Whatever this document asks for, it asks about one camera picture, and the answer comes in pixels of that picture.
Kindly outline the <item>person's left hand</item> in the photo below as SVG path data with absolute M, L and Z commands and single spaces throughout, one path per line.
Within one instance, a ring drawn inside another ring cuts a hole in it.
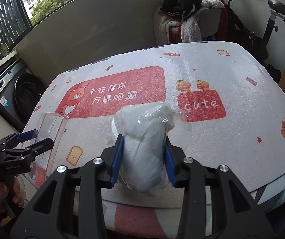
M 4 213 L 6 210 L 6 198 L 12 193 L 12 202 L 20 207 L 25 205 L 26 192 L 21 189 L 20 183 L 17 178 L 11 189 L 8 189 L 4 182 L 0 182 L 0 212 Z

